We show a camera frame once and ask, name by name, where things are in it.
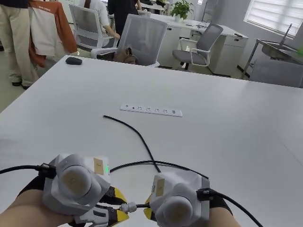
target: white drawer cabinet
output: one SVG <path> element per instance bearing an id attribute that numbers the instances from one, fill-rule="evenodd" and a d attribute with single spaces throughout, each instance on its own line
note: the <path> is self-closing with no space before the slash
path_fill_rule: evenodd
<path id="1" fill-rule="evenodd" d="M 247 40 L 247 38 L 220 36 L 211 51 L 208 68 L 212 73 L 235 76 Z"/>
<path id="2" fill-rule="evenodd" d="M 180 33 L 179 27 L 167 27 L 158 56 L 160 66 L 174 67 L 176 60 L 172 56 L 172 51 L 178 48 Z"/>

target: beige pants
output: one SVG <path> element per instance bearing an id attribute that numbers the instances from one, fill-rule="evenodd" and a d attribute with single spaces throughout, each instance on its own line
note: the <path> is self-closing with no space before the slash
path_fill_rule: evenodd
<path id="1" fill-rule="evenodd" d="M 22 81 L 26 87 L 38 79 L 28 54 L 29 35 L 28 9 L 0 5 L 0 39 L 8 55 L 9 77 L 15 83 Z"/>

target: green leaf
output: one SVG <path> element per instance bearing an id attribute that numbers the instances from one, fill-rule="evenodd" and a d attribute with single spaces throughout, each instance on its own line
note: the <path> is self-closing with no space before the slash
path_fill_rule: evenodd
<path id="1" fill-rule="evenodd" d="M 187 2 L 186 0 L 177 1 L 176 3 L 171 5 L 173 9 L 170 12 L 170 15 L 180 15 L 180 17 L 185 20 L 189 12 L 194 12 L 192 9 L 190 9 L 191 5 L 193 4 Z"/>

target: power strip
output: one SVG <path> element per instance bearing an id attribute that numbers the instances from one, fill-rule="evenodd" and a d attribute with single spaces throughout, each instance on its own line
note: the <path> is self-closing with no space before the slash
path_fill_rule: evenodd
<path id="1" fill-rule="evenodd" d="M 120 110 L 124 111 L 132 111 L 132 112 L 140 112 L 146 114 L 160 114 L 160 115 L 168 115 L 174 117 L 182 117 L 182 112 L 176 109 L 168 109 L 168 108 L 159 108 L 159 107 L 151 107 L 144 105 L 129 105 L 123 104 L 120 106 Z"/>

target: chair backrest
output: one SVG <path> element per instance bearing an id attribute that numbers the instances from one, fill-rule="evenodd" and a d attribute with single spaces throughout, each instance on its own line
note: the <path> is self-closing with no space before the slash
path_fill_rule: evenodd
<path id="1" fill-rule="evenodd" d="M 300 87 L 303 79 L 303 65 L 286 61 L 257 59 L 254 64 L 251 81 Z"/>
<path id="2" fill-rule="evenodd" d="M 70 9 L 77 45 L 88 49 L 102 48 L 100 40 L 103 36 L 97 11 L 74 5 L 70 5 Z"/>
<path id="3" fill-rule="evenodd" d="M 220 34 L 222 33 L 223 28 L 216 25 L 210 24 L 207 29 L 203 32 L 200 39 L 198 40 L 196 46 L 197 49 L 203 51 L 209 51 L 214 43 L 219 38 Z"/>
<path id="4" fill-rule="evenodd" d="M 130 47 L 140 65 L 156 63 L 167 23 L 149 17 L 129 14 L 117 52 Z"/>
<path id="5" fill-rule="evenodd" d="M 148 11 L 143 11 L 143 10 L 138 10 L 139 16 L 144 16 L 144 17 L 151 17 L 151 12 Z"/>

